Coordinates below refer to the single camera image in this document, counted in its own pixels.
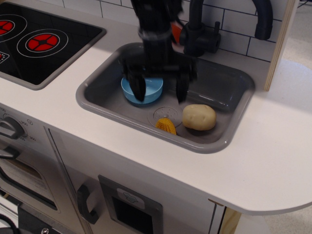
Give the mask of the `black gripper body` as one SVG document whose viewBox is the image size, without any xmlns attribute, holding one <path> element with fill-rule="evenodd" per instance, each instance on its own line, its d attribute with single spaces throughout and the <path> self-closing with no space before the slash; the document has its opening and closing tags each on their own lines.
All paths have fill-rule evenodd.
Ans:
<svg viewBox="0 0 312 234">
<path fill-rule="evenodd" d="M 137 52 L 122 55 L 120 59 L 123 73 L 128 80 L 144 78 L 197 79 L 196 59 L 175 52 L 171 37 L 162 40 L 142 41 Z"/>
</svg>

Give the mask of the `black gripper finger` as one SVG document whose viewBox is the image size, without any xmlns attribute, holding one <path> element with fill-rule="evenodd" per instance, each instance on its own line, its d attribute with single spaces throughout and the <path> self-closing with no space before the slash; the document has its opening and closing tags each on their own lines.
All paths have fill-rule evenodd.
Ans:
<svg viewBox="0 0 312 234">
<path fill-rule="evenodd" d="M 129 74 L 128 81 L 135 98 L 138 101 L 143 102 L 146 94 L 146 82 L 144 77 L 141 75 Z"/>
<path fill-rule="evenodd" d="M 189 89 L 190 78 L 188 74 L 179 75 L 176 79 L 176 97 L 178 103 L 182 103 L 186 100 L 186 96 Z"/>
</svg>

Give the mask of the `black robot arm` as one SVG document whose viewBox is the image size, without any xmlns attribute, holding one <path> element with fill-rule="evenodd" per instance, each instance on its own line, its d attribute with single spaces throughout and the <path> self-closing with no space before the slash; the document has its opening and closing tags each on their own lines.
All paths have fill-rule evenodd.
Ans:
<svg viewBox="0 0 312 234">
<path fill-rule="evenodd" d="M 184 102 L 189 83 L 197 78 L 196 60 L 173 50 L 171 23 L 182 12 L 180 0 L 134 0 L 143 53 L 123 57 L 120 63 L 134 96 L 144 101 L 146 78 L 176 79 L 176 97 Z"/>
</svg>

